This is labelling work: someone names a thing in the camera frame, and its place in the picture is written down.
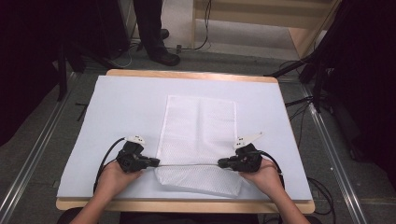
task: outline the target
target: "white cloth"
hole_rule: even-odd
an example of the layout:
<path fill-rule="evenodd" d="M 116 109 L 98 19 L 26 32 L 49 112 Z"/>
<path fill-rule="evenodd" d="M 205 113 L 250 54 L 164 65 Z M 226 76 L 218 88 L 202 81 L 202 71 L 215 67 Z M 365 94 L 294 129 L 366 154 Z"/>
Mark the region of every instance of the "white cloth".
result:
<path fill-rule="evenodd" d="M 160 183 L 177 190 L 237 196 L 242 177 L 215 166 L 220 158 L 234 154 L 235 113 L 232 101 L 168 96 L 157 151 L 160 165 L 166 165 L 156 169 Z"/>

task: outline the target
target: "black shoe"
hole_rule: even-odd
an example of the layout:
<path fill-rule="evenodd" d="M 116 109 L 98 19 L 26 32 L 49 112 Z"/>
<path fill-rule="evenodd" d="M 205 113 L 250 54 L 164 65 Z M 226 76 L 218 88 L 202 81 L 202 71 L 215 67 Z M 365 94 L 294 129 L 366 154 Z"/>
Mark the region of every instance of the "black shoe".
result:
<path fill-rule="evenodd" d="M 149 55 L 149 58 L 156 63 L 165 64 L 166 66 L 175 66 L 180 63 L 180 58 L 176 54 L 169 52 Z"/>
<path fill-rule="evenodd" d="M 169 31 L 166 29 L 161 29 L 161 38 L 166 39 L 169 36 Z"/>

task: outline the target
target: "black pants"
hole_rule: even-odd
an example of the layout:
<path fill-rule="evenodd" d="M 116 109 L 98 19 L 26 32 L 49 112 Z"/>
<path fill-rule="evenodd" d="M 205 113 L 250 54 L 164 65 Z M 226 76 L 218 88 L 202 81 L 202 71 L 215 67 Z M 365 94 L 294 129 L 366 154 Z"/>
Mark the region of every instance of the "black pants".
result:
<path fill-rule="evenodd" d="M 161 38 L 161 12 L 163 0 L 134 0 L 140 40 L 148 55 L 164 54 L 167 52 Z"/>
<path fill-rule="evenodd" d="M 185 214 L 134 213 L 120 214 L 120 224 L 259 224 L 255 214 Z"/>

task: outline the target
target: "person's left hand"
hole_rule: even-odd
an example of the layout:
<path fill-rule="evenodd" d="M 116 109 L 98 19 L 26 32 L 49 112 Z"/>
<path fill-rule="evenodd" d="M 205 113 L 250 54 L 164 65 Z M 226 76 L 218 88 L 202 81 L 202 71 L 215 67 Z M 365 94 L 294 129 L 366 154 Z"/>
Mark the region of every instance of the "person's left hand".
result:
<path fill-rule="evenodd" d="M 107 197 L 113 198 L 142 174 L 142 171 L 125 173 L 119 163 L 113 161 L 105 167 L 100 175 L 95 194 L 105 194 Z"/>

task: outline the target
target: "hand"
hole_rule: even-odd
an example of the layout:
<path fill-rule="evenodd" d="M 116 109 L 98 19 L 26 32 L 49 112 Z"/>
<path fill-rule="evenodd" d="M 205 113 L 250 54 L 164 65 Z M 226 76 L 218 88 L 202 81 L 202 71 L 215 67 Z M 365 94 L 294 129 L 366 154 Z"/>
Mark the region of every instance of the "hand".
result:
<path fill-rule="evenodd" d="M 107 198 L 112 199 L 142 174 L 142 171 L 124 173 L 119 163 L 113 161 L 105 167 L 100 175 L 95 194 L 104 194 Z"/>
<path fill-rule="evenodd" d="M 270 198 L 273 194 L 283 189 L 276 166 L 272 161 L 262 158 L 262 165 L 255 173 L 239 173 L 242 177 L 252 181 L 263 193 Z"/>

